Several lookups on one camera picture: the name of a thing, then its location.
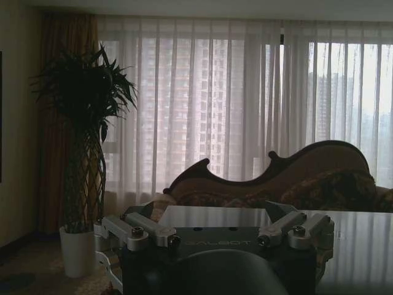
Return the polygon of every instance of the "bolt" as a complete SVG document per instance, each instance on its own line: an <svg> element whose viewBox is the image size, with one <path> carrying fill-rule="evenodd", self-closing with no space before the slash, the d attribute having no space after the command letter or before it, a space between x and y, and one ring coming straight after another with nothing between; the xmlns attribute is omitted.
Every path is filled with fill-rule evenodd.
<svg viewBox="0 0 393 295"><path fill-rule="evenodd" d="M261 246L262 248L269 247L269 244L270 244L270 238L267 235L261 235L258 237L258 245Z"/></svg>
<svg viewBox="0 0 393 295"><path fill-rule="evenodd" d="M304 235L306 234L306 229L303 226L294 226L292 230L294 231L294 234L298 237L304 237Z"/></svg>
<svg viewBox="0 0 393 295"><path fill-rule="evenodd" d="M143 229L143 227L140 227L140 226L133 227L133 229L131 231L133 237L135 237L135 238L142 237L143 232L144 232L144 229Z"/></svg>
<svg viewBox="0 0 393 295"><path fill-rule="evenodd" d="M177 249L180 245L181 238L178 235L172 235L168 239L168 248L171 250Z"/></svg>

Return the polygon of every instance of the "potted plant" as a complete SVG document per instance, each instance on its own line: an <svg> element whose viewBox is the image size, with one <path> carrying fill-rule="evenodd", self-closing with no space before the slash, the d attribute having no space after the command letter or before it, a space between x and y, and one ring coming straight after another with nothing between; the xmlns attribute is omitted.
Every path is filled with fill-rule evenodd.
<svg viewBox="0 0 393 295"><path fill-rule="evenodd" d="M101 45L97 52L76 55L62 51L38 78L38 99L64 118L70 130L70 150L64 180L63 221L60 228L64 268L81 277L95 268L94 223L103 217L105 193L104 142L108 117L120 117L136 89Z"/></svg>

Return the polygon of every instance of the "white planter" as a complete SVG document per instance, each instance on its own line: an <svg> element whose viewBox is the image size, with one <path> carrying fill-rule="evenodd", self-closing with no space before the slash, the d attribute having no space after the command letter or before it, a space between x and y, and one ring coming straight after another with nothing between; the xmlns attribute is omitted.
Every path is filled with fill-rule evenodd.
<svg viewBox="0 0 393 295"><path fill-rule="evenodd" d="M80 278L93 273L96 267L94 232L68 234L61 227L60 240L66 276Z"/></svg>

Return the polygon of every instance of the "sofa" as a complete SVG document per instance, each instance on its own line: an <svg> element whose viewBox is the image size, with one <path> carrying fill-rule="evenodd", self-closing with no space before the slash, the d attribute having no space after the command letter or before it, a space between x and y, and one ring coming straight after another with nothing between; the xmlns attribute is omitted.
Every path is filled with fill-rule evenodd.
<svg viewBox="0 0 393 295"><path fill-rule="evenodd" d="M284 158L269 152L269 167L250 181L228 181L203 159L154 198L151 218L168 205L263 208L265 200L301 210L393 212L393 190L375 185L364 155L344 141L310 144Z"/></svg>

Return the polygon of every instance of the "floor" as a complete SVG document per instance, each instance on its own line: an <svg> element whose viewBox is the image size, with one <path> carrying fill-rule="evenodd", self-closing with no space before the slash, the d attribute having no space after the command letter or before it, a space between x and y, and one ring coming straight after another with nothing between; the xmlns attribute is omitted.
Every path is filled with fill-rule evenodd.
<svg viewBox="0 0 393 295"><path fill-rule="evenodd" d="M31 242L0 261L0 294L100 295L108 285L103 267L89 277L66 277L59 239Z"/></svg>

